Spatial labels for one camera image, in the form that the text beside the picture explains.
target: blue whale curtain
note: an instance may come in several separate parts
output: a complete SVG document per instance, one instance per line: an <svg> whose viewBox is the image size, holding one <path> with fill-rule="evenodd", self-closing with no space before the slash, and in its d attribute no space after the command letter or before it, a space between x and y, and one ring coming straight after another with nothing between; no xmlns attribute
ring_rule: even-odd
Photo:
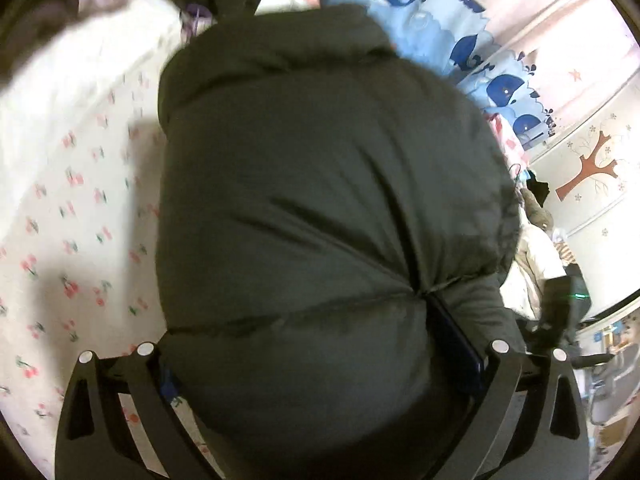
<svg viewBox="0 0 640 480"><path fill-rule="evenodd" d="M531 79L538 67L519 49L505 48L490 33L488 16L509 12L514 26L517 9L487 9L483 0L322 0L324 4L354 2L386 30L398 54L453 80L487 113L508 120L528 150L556 134L556 115ZM548 2L540 3L544 12ZM575 82L566 76L567 84Z"/></svg>

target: black device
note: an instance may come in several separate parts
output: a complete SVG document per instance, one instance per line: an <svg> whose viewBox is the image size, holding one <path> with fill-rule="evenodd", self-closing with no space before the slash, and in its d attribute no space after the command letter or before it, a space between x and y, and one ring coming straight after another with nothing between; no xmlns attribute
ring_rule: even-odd
<svg viewBox="0 0 640 480"><path fill-rule="evenodd" d="M575 285L564 280L550 290ZM535 353L519 353L494 340L480 358L446 306L427 298L436 344L451 359L456 386L474 398L468 424L451 451L424 480L586 480L588 436L573 369L559 348L575 307L564 295L548 305L566 307L548 314ZM130 355L100 359L83 352L71 377L56 442L58 480L149 480L161 476L143 465L127 427L118 394L131 394L146 434L172 480L219 480L162 394L164 370L159 351L143 343ZM496 467L483 470L515 394L526 401L507 451Z"/></svg>

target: wall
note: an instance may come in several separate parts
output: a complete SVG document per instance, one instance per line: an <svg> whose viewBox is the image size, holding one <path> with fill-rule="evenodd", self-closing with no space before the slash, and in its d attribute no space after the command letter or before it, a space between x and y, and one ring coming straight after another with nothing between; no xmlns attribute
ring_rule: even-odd
<svg viewBox="0 0 640 480"><path fill-rule="evenodd" d="M640 288L640 75L546 148L531 167L549 183L544 206L569 235L595 315Z"/></svg>

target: bed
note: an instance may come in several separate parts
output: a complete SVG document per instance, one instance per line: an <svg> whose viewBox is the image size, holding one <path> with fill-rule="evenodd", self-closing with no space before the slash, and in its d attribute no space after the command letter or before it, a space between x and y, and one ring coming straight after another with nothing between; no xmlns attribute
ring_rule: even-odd
<svg viewBox="0 0 640 480"><path fill-rule="evenodd" d="M477 0L455 0L459 6L449 16L437 16L445 8L437 5L432 11L438 32L455 32L446 38L445 54L416 50L427 25L415 12L421 0L406 6L408 0L398 6L358 1L386 23L401 54L457 78L481 107L513 123L526 148L558 142L639 65L638 46L608 0L520 0L527 3L522 14L514 12L522 6L513 0L485 2L487 10ZM476 12L478 6L482 11ZM393 10L398 18L389 18ZM620 38L609 63L593 61L602 43L579 35L563 43L562 52L580 44L586 68L554 65L562 38L569 39L561 35L561 24L572 22L576 30L594 12L610 17L598 36ZM526 34L512 32L523 24ZM126 10L67 29L0 96L0 205L7 212L0 219L0 344L10 349L0 358L0 410L45 478L53 478L57 418L77 355L92 348L101 357L117 356L164 332L154 273L164 143L156 91L163 63L180 44L181 27L177 9L166 0L135 0ZM475 42L461 42L474 35ZM444 41L433 36L435 44ZM495 76L520 79L517 88L516 80L501 79L512 85L506 102L487 102L486 91L474 93L482 79L476 69L487 64ZM45 72L57 73L57 79L45 78ZM47 106L34 108L34 101ZM533 118L517 122L524 116ZM522 283L508 294L516 291L520 300L526 293L530 305ZM123 408L145 463L162 473L135 406L123 399ZM175 409L198 442L186 403L178 400ZM209 457L204 444L201 450Z"/></svg>

